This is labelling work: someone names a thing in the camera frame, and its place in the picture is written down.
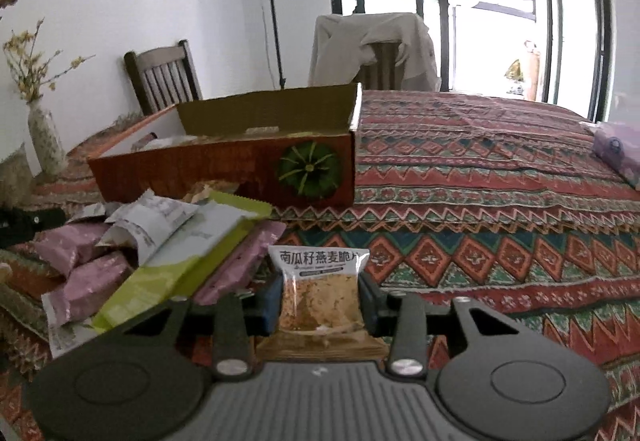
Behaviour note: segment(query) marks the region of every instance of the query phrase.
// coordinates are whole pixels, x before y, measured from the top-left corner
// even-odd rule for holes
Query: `circular cap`
[[[438,375],[443,405],[472,431],[504,441],[587,434],[609,406],[609,385],[586,358],[525,334],[484,337]]]
[[[228,360],[219,361],[216,364],[216,370],[225,376],[240,376],[247,373],[249,366],[245,361],[229,358]]]
[[[422,364],[413,358],[400,358],[391,362],[391,370],[399,376],[415,376],[423,370]]]
[[[205,392],[173,347],[96,344],[46,365],[30,386],[40,427],[66,441],[150,441],[180,428]]]

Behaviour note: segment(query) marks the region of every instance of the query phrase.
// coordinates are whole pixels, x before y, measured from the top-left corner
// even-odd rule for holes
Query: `vase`
[[[42,171],[48,175],[62,172],[66,167],[66,153],[51,111],[43,107],[40,100],[31,101],[27,123]]]

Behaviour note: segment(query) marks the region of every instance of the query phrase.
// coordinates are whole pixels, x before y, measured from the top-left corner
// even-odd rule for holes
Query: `open box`
[[[193,183],[219,179],[278,206],[350,206],[361,102],[360,85],[350,84],[180,103],[117,135],[88,164],[106,201],[131,202],[147,188],[181,198]],[[132,152],[150,133],[214,141]]]

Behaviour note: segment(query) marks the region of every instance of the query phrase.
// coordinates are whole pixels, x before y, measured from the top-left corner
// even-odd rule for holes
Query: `wooden chair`
[[[367,90],[401,90],[404,64],[396,67],[396,56],[400,42],[379,42],[371,44],[376,54],[376,63],[362,66],[353,79]]]
[[[129,51],[124,64],[145,116],[174,103],[202,99],[187,40],[139,55]]]

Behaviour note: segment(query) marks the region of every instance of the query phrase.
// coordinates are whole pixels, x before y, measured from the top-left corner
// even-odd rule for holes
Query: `yellow-green wrapper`
[[[114,328],[172,296],[191,296],[249,234],[271,205],[213,192],[110,297],[94,317],[98,332]]]

